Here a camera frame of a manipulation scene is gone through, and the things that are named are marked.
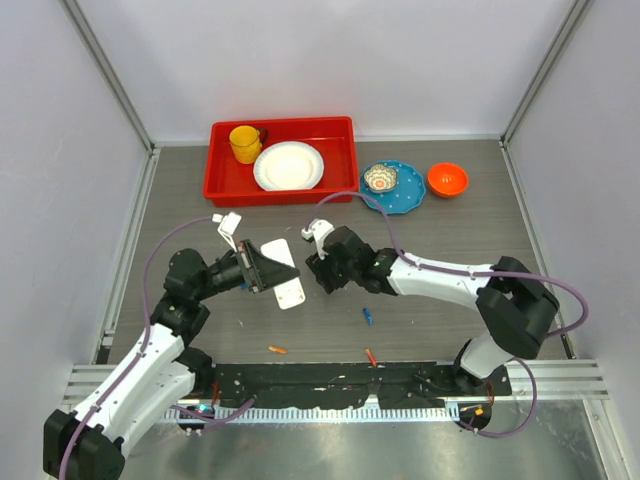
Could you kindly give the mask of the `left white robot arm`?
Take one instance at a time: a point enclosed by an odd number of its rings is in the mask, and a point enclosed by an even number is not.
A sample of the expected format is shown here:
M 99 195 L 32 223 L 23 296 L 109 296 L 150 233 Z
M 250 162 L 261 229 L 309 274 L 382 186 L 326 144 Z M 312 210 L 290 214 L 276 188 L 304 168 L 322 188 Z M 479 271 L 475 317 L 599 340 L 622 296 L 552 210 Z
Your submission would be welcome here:
M 285 239 L 243 240 L 212 264 L 194 249 L 169 261 L 165 293 L 124 359 L 71 412 L 55 410 L 43 431 L 43 470 L 57 479 L 117 479 L 139 440 L 185 396 L 205 397 L 213 361 L 191 347 L 210 312 L 204 300 L 246 285 L 259 293 L 297 279 Z

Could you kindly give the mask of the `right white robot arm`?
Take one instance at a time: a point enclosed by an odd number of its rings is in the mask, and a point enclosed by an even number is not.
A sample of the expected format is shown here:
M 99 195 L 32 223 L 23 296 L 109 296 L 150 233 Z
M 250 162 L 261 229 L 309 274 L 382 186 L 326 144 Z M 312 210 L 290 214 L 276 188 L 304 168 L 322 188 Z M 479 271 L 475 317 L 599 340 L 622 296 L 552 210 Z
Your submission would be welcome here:
M 325 220 L 301 236 L 316 247 L 306 264 L 326 293 L 354 282 L 372 294 L 424 296 L 477 312 L 486 330 L 463 345 L 451 371 L 453 386 L 465 395 L 477 393 L 509 360 L 536 358 L 559 309 L 556 297 L 512 257 L 494 265 L 429 261 L 375 250 L 350 228 Z

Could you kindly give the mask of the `white remote control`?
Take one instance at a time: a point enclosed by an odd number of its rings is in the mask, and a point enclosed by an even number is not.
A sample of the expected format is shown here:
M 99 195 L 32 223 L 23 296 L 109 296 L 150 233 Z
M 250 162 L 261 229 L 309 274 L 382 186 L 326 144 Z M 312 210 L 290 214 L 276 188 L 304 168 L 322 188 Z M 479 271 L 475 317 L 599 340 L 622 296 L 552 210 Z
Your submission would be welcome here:
M 270 241 L 260 247 L 260 252 L 275 262 L 271 266 L 268 280 L 278 307 L 288 310 L 303 304 L 306 295 L 299 279 L 300 271 L 294 264 L 288 242 L 284 238 Z

